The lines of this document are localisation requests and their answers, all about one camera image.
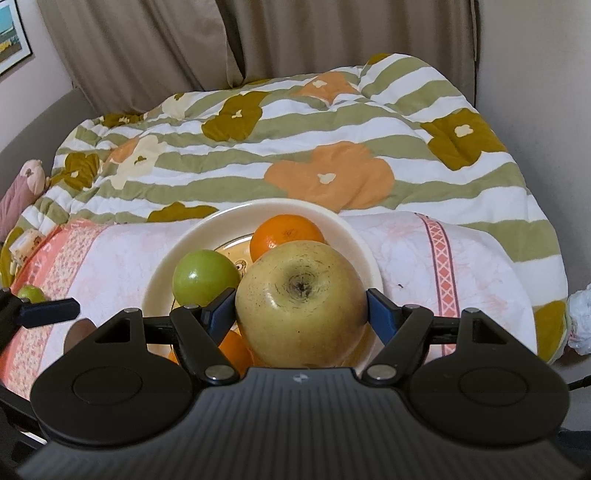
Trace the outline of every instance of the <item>beige curtain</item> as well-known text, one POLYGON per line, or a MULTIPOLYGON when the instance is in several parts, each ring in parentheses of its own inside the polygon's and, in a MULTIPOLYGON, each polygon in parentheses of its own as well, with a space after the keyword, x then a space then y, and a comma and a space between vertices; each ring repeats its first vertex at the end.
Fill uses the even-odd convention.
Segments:
POLYGON ((407 53, 473 102, 473 0, 38 0, 75 84, 101 113, 407 53))

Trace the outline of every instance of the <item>framed picture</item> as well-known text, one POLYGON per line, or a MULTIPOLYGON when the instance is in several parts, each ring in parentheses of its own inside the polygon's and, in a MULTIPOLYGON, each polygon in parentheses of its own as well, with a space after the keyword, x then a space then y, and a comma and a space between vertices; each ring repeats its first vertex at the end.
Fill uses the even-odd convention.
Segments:
POLYGON ((0 76, 31 55, 16 0, 0 0, 0 76))

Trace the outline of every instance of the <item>striped comforter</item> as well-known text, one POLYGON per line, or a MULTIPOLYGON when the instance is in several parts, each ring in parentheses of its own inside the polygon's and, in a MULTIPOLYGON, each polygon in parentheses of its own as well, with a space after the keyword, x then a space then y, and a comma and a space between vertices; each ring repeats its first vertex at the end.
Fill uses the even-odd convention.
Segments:
POLYGON ((539 354, 551 360, 566 340, 553 227, 482 117, 414 57, 178 94, 141 115, 87 120, 61 145, 52 175, 19 228, 199 218, 292 197, 341 215, 404 210, 485 231, 530 296, 539 354))

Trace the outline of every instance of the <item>floral pattern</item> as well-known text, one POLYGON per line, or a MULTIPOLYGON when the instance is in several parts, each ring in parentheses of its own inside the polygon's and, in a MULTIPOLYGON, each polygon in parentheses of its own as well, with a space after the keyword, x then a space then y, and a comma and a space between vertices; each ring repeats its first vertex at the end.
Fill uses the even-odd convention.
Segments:
POLYGON ((394 186, 394 174, 385 160, 374 158, 364 145, 347 141, 316 147, 309 163, 281 160, 269 167, 265 180, 290 198, 334 212, 375 206, 394 186))
POLYGON ((174 202, 162 210, 150 213, 148 222, 178 222, 191 218, 205 218, 217 212, 217 208, 209 205, 198 205, 196 207, 185 207, 180 202, 174 202))
POLYGON ((485 120, 467 108, 421 127, 433 136, 429 150, 450 170, 474 165, 482 152, 507 151, 485 120))
POLYGON ((69 187, 89 189, 99 173, 99 156, 96 153, 86 155, 83 152, 70 153, 66 157, 64 169, 50 180, 53 187, 63 181, 69 187))
POLYGON ((325 101, 328 105, 332 105, 335 98, 341 93, 359 94, 359 92, 347 82, 345 75, 341 72, 328 72, 318 75, 293 95, 318 98, 325 101))
POLYGON ((184 119, 184 113, 193 104, 192 95, 177 93, 168 97, 162 104, 162 112, 177 120, 184 119))
POLYGON ((165 150, 166 143, 158 142, 155 135, 132 138, 113 150, 108 161, 119 164, 117 172, 110 176, 113 188, 122 190, 130 178, 149 175, 165 150))
POLYGON ((123 125, 136 124, 144 119, 143 115, 134 113, 108 113, 100 117, 100 124, 107 128, 122 127, 123 125))
POLYGON ((375 65, 377 62, 387 59, 389 56, 389 53, 376 53, 375 55, 371 56, 367 62, 367 65, 375 65))
POLYGON ((216 142, 246 140, 262 116, 259 106, 268 92, 248 92, 230 97, 219 114, 203 124, 203 135, 216 142))

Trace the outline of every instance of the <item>green apple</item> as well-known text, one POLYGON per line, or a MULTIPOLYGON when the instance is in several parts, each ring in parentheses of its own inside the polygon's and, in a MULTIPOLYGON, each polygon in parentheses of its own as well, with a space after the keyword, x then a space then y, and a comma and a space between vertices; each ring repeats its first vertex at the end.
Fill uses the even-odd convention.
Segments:
POLYGON ((17 293, 20 299, 29 299, 31 303, 39 303, 45 301, 45 295, 40 288, 33 285, 23 285, 17 293))
POLYGON ((204 307, 239 283, 238 269, 228 257, 213 250, 197 250, 185 255, 174 269, 173 295, 181 306, 204 307))

